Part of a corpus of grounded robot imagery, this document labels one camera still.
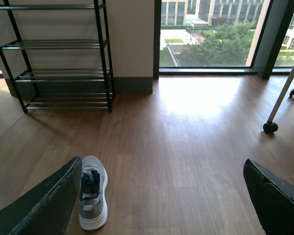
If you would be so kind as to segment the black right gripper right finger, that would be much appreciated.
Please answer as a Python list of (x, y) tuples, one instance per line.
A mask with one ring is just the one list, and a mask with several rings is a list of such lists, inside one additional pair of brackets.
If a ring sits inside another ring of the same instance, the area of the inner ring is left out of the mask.
[(246, 160), (243, 175), (265, 233), (294, 235), (294, 185), (251, 159)]

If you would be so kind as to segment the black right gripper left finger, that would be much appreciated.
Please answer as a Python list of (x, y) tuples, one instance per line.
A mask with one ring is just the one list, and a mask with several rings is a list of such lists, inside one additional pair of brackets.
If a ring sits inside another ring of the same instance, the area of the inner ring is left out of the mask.
[(80, 189), (81, 158), (60, 169), (0, 210), (0, 235), (62, 235)]

